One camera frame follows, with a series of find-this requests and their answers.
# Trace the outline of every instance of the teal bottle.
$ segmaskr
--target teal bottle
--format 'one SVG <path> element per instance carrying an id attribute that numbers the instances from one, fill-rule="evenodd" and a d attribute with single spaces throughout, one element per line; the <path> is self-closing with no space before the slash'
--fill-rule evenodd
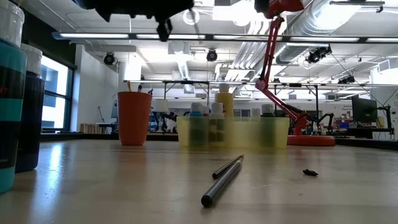
<path id="1" fill-rule="evenodd" d="M 27 56 L 0 40 L 0 193 L 14 183 Z"/>

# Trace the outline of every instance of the ceiling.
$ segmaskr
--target ceiling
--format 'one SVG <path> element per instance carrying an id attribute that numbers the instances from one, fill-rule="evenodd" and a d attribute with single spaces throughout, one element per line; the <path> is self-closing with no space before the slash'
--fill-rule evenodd
<path id="1" fill-rule="evenodd" d="M 130 19 L 129 16 L 125 15 L 113 15 L 111 22 L 107 23 L 94 10 L 86 11 L 80 9 L 72 1 L 68 0 L 29 0 L 24 1 L 22 5 L 29 12 L 60 32 L 155 33 L 157 27 L 154 19 L 146 19 L 145 16 L 137 16 L 135 19 Z M 196 6 L 195 9 L 199 10 L 200 15 L 198 27 L 201 33 L 247 34 L 249 32 L 249 24 L 237 26 L 237 22 L 231 21 L 231 18 L 229 18 L 229 21 L 228 18 L 226 18 L 227 21 L 213 20 L 211 14 L 213 13 L 214 0 L 202 1 L 201 6 L 197 4 Z M 387 0 L 386 5 L 384 5 L 384 11 L 379 14 L 376 14 L 376 9 L 376 7 L 362 7 L 348 22 L 335 30 L 333 35 L 398 36 L 398 23 L 394 22 L 398 21 L 398 1 Z M 294 14 L 289 14 L 287 17 L 291 18 L 294 16 Z M 183 13 L 173 16 L 173 33 L 195 33 L 194 26 L 184 22 L 183 17 Z M 146 63 L 142 68 L 142 73 L 149 78 L 153 74 L 171 74 L 173 70 L 178 70 L 177 62 L 167 60 L 168 43 L 157 40 L 92 40 L 81 43 L 86 45 L 88 51 L 96 48 L 96 46 L 100 48 L 116 45 L 135 46 Z M 189 70 L 214 72 L 217 63 L 206 61 L 208 49 L 216 49 L 218 60 L 233 61 L 242 43 L 192 41 L 189 42 L 189 45 L 190 52 L 195 53 L 191 60 L 187 62 Z M 355 77 L 359 82 L 365 82 L 369 79 L 369 68 L 375 66 L 375 62 L 384 61 L 386 57 L 398 56 L 398 45 L 331 44 L 331 48 L 333 54 L 345 69 L 355 68 Z M 97 53 L 100 55 L 105 54 L 101 50 L 97 50 Z M 127 58 L 128 52 L 120 52 L 116 55 L 119 58 Z M 311 66 L 304 62 L 304 57 L 298 58 L 294 64 L 297 64 L 297 66 L 289 66 L 283 70 L 283 76 L 281 73 L 276 76 L 283 79 L 284 82 L 306 82 L 311 77 L 311 80 L 316 80 L 314 82 L 318 83 L 330 81 L 331 76 L 344 72 L 344 68 L 331 56 L 327 56 L 319 64 Z"/>

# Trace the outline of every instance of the table surface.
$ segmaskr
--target table surface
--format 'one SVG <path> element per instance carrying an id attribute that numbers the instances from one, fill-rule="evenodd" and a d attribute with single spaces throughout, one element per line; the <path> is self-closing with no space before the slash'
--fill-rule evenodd
<path id="1" fill-rule="evenodd" d="M 245 153 L 213 208 L 200 198 L 238 151 L 177 142 L 42 143 L 36 170 L 0 195 L 0 223 L 396 223 L 398 154 L 359 147 Z M 318 177 L 305 176 L 312 169 Z"/>

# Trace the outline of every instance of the window frame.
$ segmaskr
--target window frame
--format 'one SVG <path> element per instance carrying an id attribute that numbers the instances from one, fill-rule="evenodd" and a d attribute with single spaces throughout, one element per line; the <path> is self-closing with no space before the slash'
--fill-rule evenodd
<path id="1" fill-rule="evenodd" d="M 59 93 L 52 92 L 50 90 L 44 90 L 44 95 L 54 96 L 65 99 L 65 109 L 64 109 L 64 117 L 63 117 L 63 128 L 42 128 L 45 133 L 54 133 L 56 131 L 70 131 L 70 120 L 72 115 L 72 98 L 73 98 L 73 77 L 75 76 L 75 67 L 71 67 L 65 65 L 59 60 L 54 59 L 53 57 L 43 54 L 43 56 L 57 62 L 63 66 L 68 68 L 68 79 L 67 79 L 67 92 L 66 95 L 61 95 Z"/>

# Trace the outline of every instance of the security camera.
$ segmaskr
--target security camera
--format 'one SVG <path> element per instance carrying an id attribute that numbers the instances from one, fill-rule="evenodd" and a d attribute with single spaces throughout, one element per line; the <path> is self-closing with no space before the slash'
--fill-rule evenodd
<path id="1" fill-rule="evenodd" d="M 208 62 L 214 62 L 217 60 L 217 53 L 215 49 L 209 49 L 206 57 Z"/>
<path id="2" fill-rule="evenodd" d="M 114 65 L 114 64 L 116 64 L 116 62 L 117 62 L 117 60 L 114 57 L 114 52 L 107 52 L 106 56 L 104 58 L 104 63 L 106 65 Z"/>

